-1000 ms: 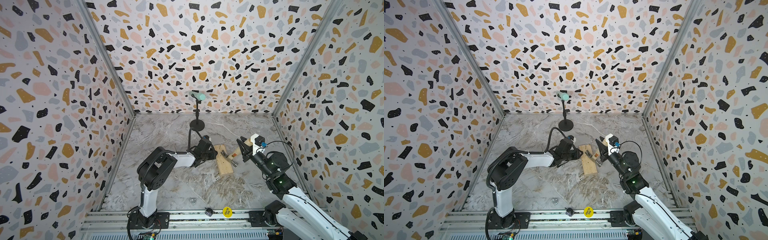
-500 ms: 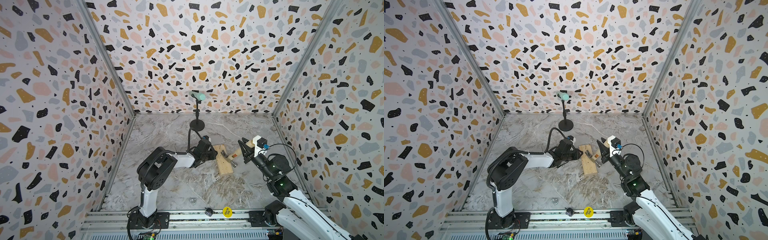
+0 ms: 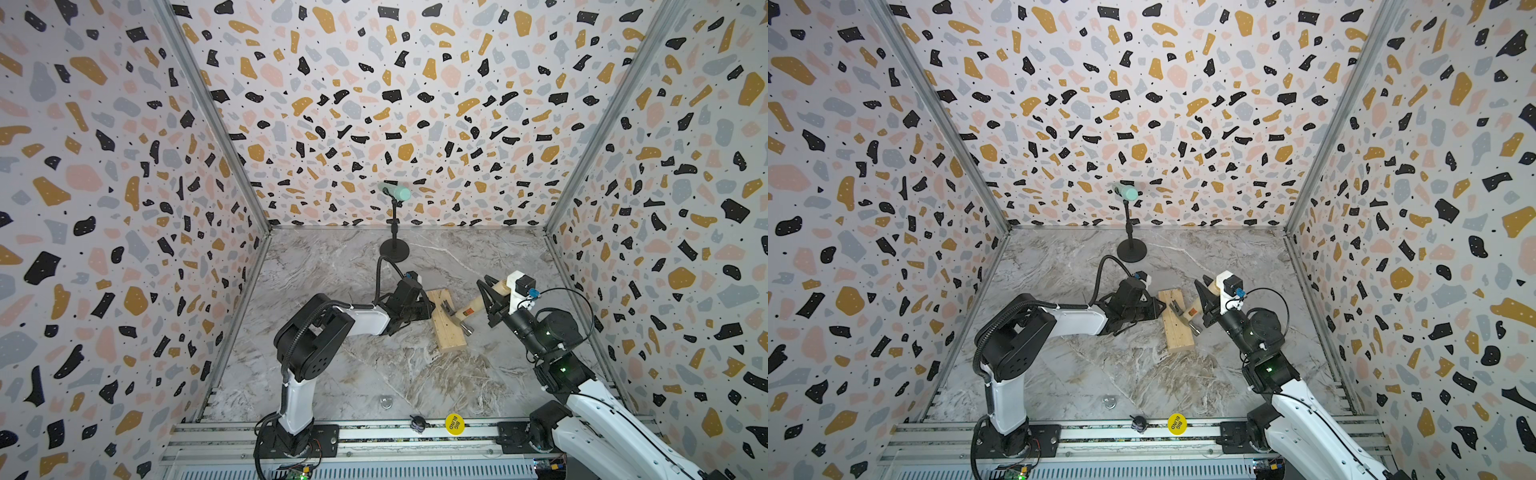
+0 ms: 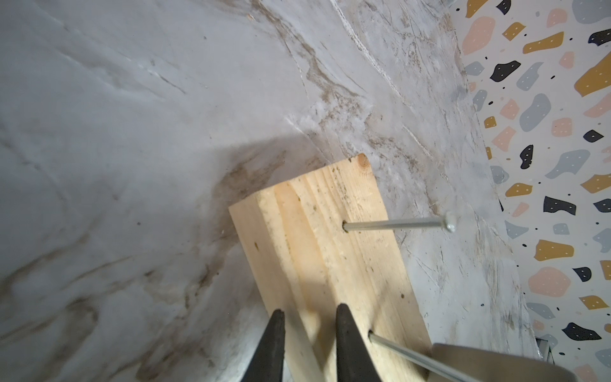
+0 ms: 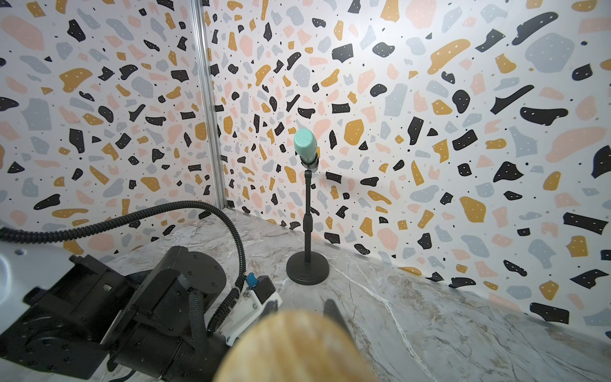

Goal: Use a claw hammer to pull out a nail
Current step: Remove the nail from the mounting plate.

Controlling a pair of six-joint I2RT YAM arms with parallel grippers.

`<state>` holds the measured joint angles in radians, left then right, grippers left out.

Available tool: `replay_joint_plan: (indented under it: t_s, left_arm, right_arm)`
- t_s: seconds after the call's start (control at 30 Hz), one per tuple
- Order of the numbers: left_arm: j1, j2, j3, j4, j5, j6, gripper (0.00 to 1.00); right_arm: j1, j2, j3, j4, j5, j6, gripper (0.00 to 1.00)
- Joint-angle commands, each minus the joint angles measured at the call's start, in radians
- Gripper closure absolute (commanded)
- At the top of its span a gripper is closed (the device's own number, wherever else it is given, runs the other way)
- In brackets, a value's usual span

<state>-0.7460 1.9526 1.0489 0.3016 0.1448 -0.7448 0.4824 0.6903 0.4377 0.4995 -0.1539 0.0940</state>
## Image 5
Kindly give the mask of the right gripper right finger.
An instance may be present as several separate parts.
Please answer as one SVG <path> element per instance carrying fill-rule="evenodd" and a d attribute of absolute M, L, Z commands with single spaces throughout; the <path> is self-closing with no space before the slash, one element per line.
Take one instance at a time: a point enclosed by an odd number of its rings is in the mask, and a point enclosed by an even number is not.
<path fill-rule="evenodd" d="M 340 312 L 337 304 L 332 299 L 327 299 L 324 302 L 323 306 L 323 315 L 330 319 L 332 322 L 337 324 L 343 331 L 348 335 L 348 337 L 353 340 L 353 336 L 350 333 L 350 330 L 344 320 L 342 313 Z"/>

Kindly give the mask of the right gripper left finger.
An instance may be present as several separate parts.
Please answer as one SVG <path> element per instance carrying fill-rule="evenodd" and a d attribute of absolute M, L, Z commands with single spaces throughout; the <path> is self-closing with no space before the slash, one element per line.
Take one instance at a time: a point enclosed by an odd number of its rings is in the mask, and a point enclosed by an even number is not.
<path fill-rule="evenodd" d="M 278 302 L 276 300 L 274 301 L 268 301 L 264 308 L 263 311 L 260 315 L 261 318 L 265 318 L 268 315 L 272 315 L 274 313 L 276 313 L 278 311 Z"/>

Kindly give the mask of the wooden handle claw hammer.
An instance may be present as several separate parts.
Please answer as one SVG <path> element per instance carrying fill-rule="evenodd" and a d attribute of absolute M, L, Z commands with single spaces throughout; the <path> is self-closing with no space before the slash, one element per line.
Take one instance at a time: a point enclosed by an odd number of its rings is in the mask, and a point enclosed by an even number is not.
<path fill-rule="evenodd" d="M 281 310 L 238 340 L 215 381 L 375 381 L 349 332 L 305 310 Z"/>

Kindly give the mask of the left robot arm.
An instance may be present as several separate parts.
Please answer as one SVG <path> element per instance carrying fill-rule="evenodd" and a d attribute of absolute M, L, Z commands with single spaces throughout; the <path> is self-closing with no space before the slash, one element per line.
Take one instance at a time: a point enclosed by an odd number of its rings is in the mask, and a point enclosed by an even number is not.
<path fill-rule="evenodd" d="M 102 364 L 163 381 L 210 381 L 228 352 L 205 314 L 226 275 L 175 246 L 156 267 L 122 275 L 49 245 L 1 246 L 1 358 L 83 380 Z"/>

